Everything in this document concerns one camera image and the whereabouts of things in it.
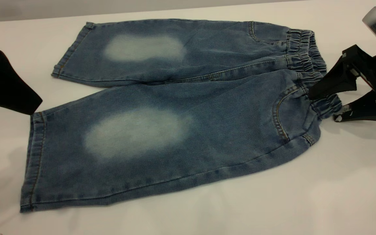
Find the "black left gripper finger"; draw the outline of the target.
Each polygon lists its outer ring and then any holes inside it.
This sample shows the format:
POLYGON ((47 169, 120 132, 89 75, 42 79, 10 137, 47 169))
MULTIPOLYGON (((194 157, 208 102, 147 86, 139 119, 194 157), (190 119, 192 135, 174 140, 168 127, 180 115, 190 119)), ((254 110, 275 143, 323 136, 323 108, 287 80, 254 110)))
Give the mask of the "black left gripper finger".
POLYGON ((32 115, 43 100, 13 69, 0 50, 0 107, 32 115))

